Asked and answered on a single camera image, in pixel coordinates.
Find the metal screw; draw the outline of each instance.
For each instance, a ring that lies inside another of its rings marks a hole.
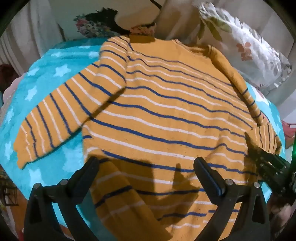
[[[259,188],[259,187],[260,187],[260,184],[259,184],[259,183],[257,183],[257,182],[254,182],[254,184],[253,184],[253,185],[254,185],[254,187],[255,187],[255,188]]]
[[[40,185],[41,185],[40,183],[35,183],[33,188],[38,188],[38,187],[40,187]]]
[[[64,186],[68,183],[68,179],[63,179],[59,183]]]
[[[228,186],[231,186],[233,184],[233,180],[231,179],[226,179],[225,180],[225,183],[228,185]]]

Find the turquoise blanket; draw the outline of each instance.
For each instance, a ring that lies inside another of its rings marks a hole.
[[[17,154],[13,150],[13,143],[21,122],[50,92],[96,61],[99,57],[99,48],[105,40],[105,38],[92,38],[56,45],[30,67],[15,92],[0,127],[0,164],[27,199],[35,183],[38,182],[44,186],[55,185],[61,179],[69,179],[83,166],[82,134],[80,130],[77,131],[52,153],[20,170],[16,165]],[[253,87],[247,85],[259,108],[269,118],[285,146],[284,133],[276,107],[262,98]],[[263,187],[263,191],[268,198],[270,190]],[[58,221],[66,225],[57,205],[54,209]],[[78,209],[87,225],[100,240],[116,240],[99,221],[90,194],[85,197]]]

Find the curtain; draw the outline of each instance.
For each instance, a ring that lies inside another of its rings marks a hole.
[[[48,0],[31,0],[13,18],[0,38],[0,64],[11,64],[21,76],[62,35]]]

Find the sweater's left sleeve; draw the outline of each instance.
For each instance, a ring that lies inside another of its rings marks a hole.
[[[100,106],[125,87],[129,49],[123,39],[114,38],[102,45],[99,61],[51,92],[22,122],[14,142],[19,168],[66,141]]]

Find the sweater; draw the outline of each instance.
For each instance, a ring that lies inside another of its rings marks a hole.
[[[243,78],[217,49],[147,36],[110,38],[99,61],[28,114],[14,143],[19,168],[78,128],[85,161],[101,162],[91,186],[97,215],[128,241],[198,236],[216,206],[194,174],[196,157],[224,179],[248,184],[257,175],[246,136],[270,153],[281,147]]]

